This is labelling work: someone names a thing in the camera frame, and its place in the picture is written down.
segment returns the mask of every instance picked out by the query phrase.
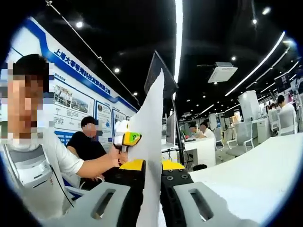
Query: computer screen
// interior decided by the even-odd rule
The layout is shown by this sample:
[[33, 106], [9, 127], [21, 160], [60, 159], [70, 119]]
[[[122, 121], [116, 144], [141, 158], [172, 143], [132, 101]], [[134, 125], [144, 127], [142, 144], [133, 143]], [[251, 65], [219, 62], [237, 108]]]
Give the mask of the computer screen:
[[166, 142], [175, 144], [176, 140], [176, 115], [172, 113], [166, 120]]

